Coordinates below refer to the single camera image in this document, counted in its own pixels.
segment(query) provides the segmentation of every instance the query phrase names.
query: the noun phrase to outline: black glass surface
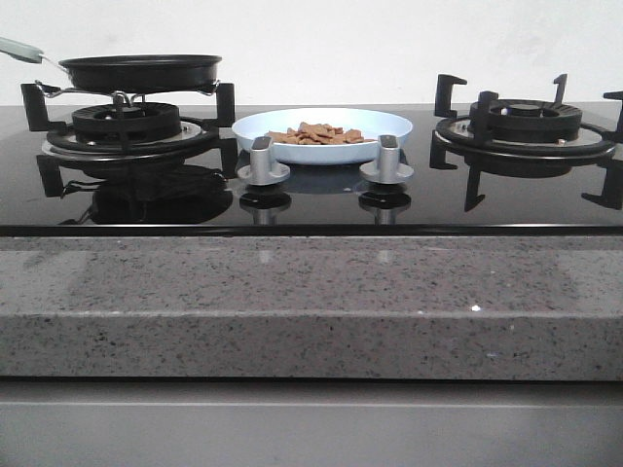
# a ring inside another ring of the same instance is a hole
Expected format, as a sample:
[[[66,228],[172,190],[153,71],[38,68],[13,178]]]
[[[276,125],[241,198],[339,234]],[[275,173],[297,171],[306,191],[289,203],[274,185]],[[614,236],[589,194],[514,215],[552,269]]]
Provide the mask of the black glass surface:
[[[431,106],[374,108],[414,123],[403,160],[415,175],[406,184],[367,182],[358,164],[291,165],[285,182],[251,188],[236,178],[248,155],[227,128],[224,142],[215,143],[226,151],[110,173],[58,164],[43,156],[45,133],[27,129],[23,109],[0,108],[0,234],[623,233],[620,145],[612,160],[581,166],[508,164],[451,151],[440,158],[434,148],[431,157],[441,120]],[[614,128],[601,109],[593,104],[584,122]],[[54,112],[69,120],[72,110]],[[209,112],[181,109],[188,117]],[[247,114],[238,111],[239,118]]]

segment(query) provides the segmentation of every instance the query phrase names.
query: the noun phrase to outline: white bowl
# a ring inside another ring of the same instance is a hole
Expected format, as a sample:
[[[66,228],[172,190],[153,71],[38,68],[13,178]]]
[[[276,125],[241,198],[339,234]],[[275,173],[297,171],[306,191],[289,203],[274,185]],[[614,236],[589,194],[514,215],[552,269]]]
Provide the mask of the white bowl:
[[[250,151],[253,141],[269,131],[285,132],[289,127],[298,128],[301,122],[308,124],[328,124],[341,126],[344,130],[360,129],[366,139],[372,142],[355,144],[298,145],[273,144],[273,154],[280,162],[304,163],[313,165],[332,165],[339,163],[367,162],[379,154],[381,134],[392,134],[403,146],[413,130],[407,119],[397,115],[374,110],[347,109],[334,107],[310,107],[302,109],[275,110],[251,115],[232,125],[239,146]]]

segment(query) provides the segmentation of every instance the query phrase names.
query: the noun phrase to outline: gas burner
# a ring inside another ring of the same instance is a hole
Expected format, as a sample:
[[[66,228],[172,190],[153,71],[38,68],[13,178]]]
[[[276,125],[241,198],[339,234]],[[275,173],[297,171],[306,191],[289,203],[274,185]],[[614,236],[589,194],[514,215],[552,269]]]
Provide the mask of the gas burner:
[[[236,120],[234,85],[229,83],[214,87],[216,119],[180,117],[174,105],[146,102],[144,94],[130,97],[114,91],[109,94],[112,104],[77,110],[71,124],[51,122],[44,97],[62,94],[62,90],[51,90],[57,88],[38,82],[21,85],[30,130],[47,131],[43,152],[63,161],[115,163],[191,157],[210,149],[213,141],[219,140],[219,128],[230,127]]]
[[[123,105],[121,109],[112,104],[87,107],[71,114],[71,120],[76,141],[91,146],[119,146],[123,131],[130,144],[159,141],[182,131],[179,109],[159,102]]]
[[[553,102],[499,99],[484,91],[471,104],[469,115],[458,116],[451,110],[452,87],[467,82],[439,75],[435,115],[446,119],[437,124],[433,139],[460,155],[505,160],[579,165],[611,158],[619,129],[608,132],[582,123],[582,111],[562,102],[566,82],[567,75],[554,80],[558,88]]]
[[[182,129],[168,138],[133,143],[125,151],[118,144],[81,142],[76,131],[69,126],[64,133],[50,131],[42,151],[49,156],[74,162],[132,162],[188,157],[205,151],[219,134],[218,128],[209,126],[200,119],[183,118],[179,125]]]
[[[469,119],[477,119],[478,102]],[[570,105],[540,100],[498,99],[489,109],[494,140],[522,143],[559,143],[577,139],[582,111]]]

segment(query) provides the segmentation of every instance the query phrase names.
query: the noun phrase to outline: pan handle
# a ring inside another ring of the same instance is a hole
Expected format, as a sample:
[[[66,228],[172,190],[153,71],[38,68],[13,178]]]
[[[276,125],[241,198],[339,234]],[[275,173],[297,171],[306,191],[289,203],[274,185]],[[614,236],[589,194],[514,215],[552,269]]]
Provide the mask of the pan handle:
[[[0,52],[26,63],[41,63],[41,60],[43,60],[43,51],[41,49],[11,39],[5,39],[4,37],[0,37]]]

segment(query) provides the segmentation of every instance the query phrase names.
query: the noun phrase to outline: granite countertop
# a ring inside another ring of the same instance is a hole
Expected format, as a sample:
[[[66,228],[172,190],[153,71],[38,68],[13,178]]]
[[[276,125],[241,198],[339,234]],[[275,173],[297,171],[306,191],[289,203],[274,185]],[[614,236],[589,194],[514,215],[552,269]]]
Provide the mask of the granite countertop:
[[[618,236],[0,238],[0,375],[623,379]]]

